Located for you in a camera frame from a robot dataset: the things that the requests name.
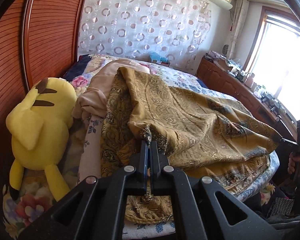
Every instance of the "hand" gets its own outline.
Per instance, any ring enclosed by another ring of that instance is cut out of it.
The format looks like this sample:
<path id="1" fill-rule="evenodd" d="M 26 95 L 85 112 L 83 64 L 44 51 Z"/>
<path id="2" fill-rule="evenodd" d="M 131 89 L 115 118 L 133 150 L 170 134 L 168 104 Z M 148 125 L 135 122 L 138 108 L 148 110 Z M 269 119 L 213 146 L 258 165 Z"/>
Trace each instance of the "hand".
<path id="1" fill-rule="evenodd" d="M 300 156 L 294 157 L 292 153 L 290 153 L 289 164 L 288 164 L 288 173 L 292 174 L 295 171 L 296 162 L 300 163 Z"/>

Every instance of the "floral bedsheet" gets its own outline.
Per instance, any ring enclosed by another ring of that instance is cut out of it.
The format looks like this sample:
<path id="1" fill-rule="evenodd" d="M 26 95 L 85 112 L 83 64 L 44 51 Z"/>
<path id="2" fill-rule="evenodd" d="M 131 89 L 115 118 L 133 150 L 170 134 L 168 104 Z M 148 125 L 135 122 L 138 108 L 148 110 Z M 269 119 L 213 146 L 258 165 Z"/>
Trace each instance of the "floral bedsheet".
<path id="1" fill-rule="evenodd" d="M 98 73 L 101 68 L 110 61 L 119 59 L 108 55 L 91 56 L 92 58 L 82 75 L 71 81 L 77 96 L 85 92 L 90 84 L 91 78 Z M 153 63 L 137 62 L 148 67 L 151 74 L 160 76 L 169 86 L 181 87 L 213 97 L 235 100 L 235 98 L 229 95 L 201 87 L 198 79 L 188 73 Z M 96 155 L 95 150 L 98 148 L 97 144 L 99 143 L 99 137 L 101 135 L 101 122 L 102 119 L 99 117 L 89 117 L 86 120 L 75 123 L 69 132 L 68 146 L 64 158 L 59 164 L 59 168 L 70 188 L 75 187 L 77 182 L 87 177 L 86 175 L 90 172 L 90 174 L 97 172 L 96 163 L 92 161 L 91 156 Z M 270 166 L 268 169 L 257 178 L 247 190 L 242 192 L 238 196 L 238 199 L 244 201 L 261 191 L 278 167 L 279 159 L 277 154 L 273 152 L 270 154 Z M 10 197 L 8 185 L 9 184 L 6 184 L 2 190 L 3 221 L 6 231 L 12 238 L 17 239 L 19 233 L 24 228 L 55 204 L 55 200 L 48 188 L 43 171 L 26 171 L 20 190 L 20 198 L 16 202 Z M 146 239 L 172 234 L 174 232 L 175 226 L 171 220 L 155 225 L 135 224 L 125 220 L 122 239 Z"/>

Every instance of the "black plush foot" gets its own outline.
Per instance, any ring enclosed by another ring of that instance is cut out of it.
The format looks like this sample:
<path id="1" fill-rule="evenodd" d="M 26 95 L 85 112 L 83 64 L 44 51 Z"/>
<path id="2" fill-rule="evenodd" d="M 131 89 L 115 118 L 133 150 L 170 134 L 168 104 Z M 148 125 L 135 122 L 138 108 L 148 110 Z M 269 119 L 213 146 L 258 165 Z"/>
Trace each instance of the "black plush foot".
<path id="1" fill-rule="evenodd" d="M 14 189 L 13 187 L 11 187 L 11 185 L 9 185 L 9 192 L 10 192 L 10 196 L 11 198 L 16 201 L 19 197 L 19 191 Z"/>

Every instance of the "pikachu plush toy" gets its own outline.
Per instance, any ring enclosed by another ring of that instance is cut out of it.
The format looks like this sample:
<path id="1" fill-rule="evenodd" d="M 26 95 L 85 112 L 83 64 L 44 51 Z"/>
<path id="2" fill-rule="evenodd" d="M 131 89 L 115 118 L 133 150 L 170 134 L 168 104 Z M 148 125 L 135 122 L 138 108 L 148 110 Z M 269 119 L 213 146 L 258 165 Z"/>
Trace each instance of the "pikachu plush toy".
<path id="1" fill-rule="evenodd" d="M 24 168 L 44 170 L 55 200 L 69 192 L 57 164 L 66 149 L 76 100 L 71 84 L 59 78 L 45 78 L 8 115 L 6 125 L 12 134 L 15 157 L 10 169 L 12 199 L 19 196 Z"/>

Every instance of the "pink bottle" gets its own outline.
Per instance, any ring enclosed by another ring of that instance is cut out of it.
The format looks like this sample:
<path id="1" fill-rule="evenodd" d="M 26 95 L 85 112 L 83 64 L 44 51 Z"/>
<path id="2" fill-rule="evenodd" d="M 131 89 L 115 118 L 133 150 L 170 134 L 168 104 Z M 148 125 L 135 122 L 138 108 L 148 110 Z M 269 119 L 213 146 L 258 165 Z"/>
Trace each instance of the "pink bottle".
<path id="1" fill-rule="evenodd" d="M 254 73 L 250 73 L 248 74 L 248 78 L 247 80 L 245 81 L 245 85 L 248 87 L 248 88 L 252 88 L 252 85 L 253 85 L 253 78 L 255 77 L 255 74 Z"/>

